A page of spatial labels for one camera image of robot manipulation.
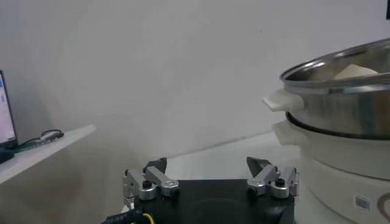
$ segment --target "black cable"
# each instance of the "black cable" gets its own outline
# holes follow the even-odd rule
[[[58,135],[55,136],[55,138],[57,138],[57,139],[58,138],[62,138],[64,136],[64,133],[61,130],[59,130],[59,129],[50,129],[50,130],[46,130],[46,131],[42,132],[41,137],[43,137],[44,135],[46,135],[46,134],[48,134],[50,132],[58,132]],[[15,146],[12,149],[20,149],[23,146],[25,146],[26,144],[34,142],[34,141],[37,141],[37,144],[41,144],[43,142],[43,140],[41,138],[32,138],[32,139],[29,139],[29,140],[23,142],[22,144],[19,144],[19,145]]]
[[[386,19],[390,19],[390,0],[388,0],[388,11],[386,12]]]
[[[19,144],[19,145],[15,146],[13,149],[25,146],[26,144],[28,144],[28,143],[30,143],[32,141],[40,141],[40,140],[41,140],[40,138],[32,138],[32,139],[29,139],[29,140],[25,141],[22,144]]]
[[[133,222],[139,223],[139,221],[143,219],[143,210],[133,209],[117,215],[108,216],[102,222],[102,224],[129,224]]]
[[[47,134],[49,132],[59,132],[59,133],[62,133],[62,131],[59,130],[59,129],[49,129],[47,131],[42,132],[41,136],[44,136],[45,134]]]

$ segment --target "cable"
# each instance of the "cable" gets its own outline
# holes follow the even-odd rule
[[[36,148],[40,145],[52,142],[55,139],[62,138],[63,136],[64,136],[64,133],[61,130],[50,129],[50,130],[44,131],[41,134],[40,138],[30,139],[30,140],[25,141],[24,143],[22,143],[16,147],[12,148],[12,149],[16,150],[16,153],[23,152],[23,151],[26,151],[29,149]]]
[[[101,224],[129,224],[143,220],[142,209],[133,209],[116,215],[108,216]]]
[[[151,224],[154,224],[154,219],[153,219],[153,217],[149,214],[149,213],[143,213],[142,214],[144,217],[146,217],[147,219],[149,219],[149,222],[151,223]]]
[[[50,130],[42,132],[41,136],[44,136],[45,134],[47,134],[49,132],[59,132],[59,133],[62,133],[62,131],[59,130],[59,129],[50,129]]]

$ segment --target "pot rim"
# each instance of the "pot rim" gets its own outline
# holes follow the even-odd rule
[[[286,112],[286,119],[291,124],[295,125],[298,128],[301,128],[305,131],[310,131],[313,133],[321,134],[321,135],[334,136],[334,137],[339,137],[339,138],[344,138],[344,139],[359,139],[359,140],[370,140],[370,141],[377,141],[377,142],[390,142],[390,136],[375,136],[375,135],[367,135],[367,134],[362,135],[362,134],[356,134],[356,133],[343,133],[343,132],[331,131],[331,130],[313,127],[313,126],[304,124],[301,121],[298,121],[289,112]]]
[[[336,58],[345,57],[349,55],[362,54],[368,49],[377,47],[390,47],[390,38],[374,41],[367,44],[344,49],[342,51],[334,52],[331,54],[323,55],[321,57],[306,61],[297,66],[294,66],[280,75],[280,80],[284,82],[286,86],[294,86],[298,88],[349,88],[356,86],[367,86],[367,85],[378,85],[378,84],[390,84],[390,72],[364,75],[360,77],[352,77],[341,80],[314,80],[314,81],[301,81],[301,80],[288,80],[288,77],[292,74],[302,71],[309,70],[319,66],[326,65]]]

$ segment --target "white shelf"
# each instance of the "white shelf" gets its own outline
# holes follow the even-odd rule
[[[95,130],[96,127],[91,125],[73,131],[67,131],[65,132],[64,137],[57,141],[35,149],[17,153],[14,158],[0,164],[0,184],[50,157],[51,155],[56,154],[74,142],[88,136]]]

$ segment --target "screw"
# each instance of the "screw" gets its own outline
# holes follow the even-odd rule
[[[152,182],[150,180],[144,180],[142,182],[142,188],[143,189],[149,189],[152,188]]]
[[[277,179],[276,181],[275,181],[275,185],[277,186],[277,187],[284,187],[285,186],[285,181],[283,180],[283,179],[281,179],[281,178],[279,178],[279,179]]]

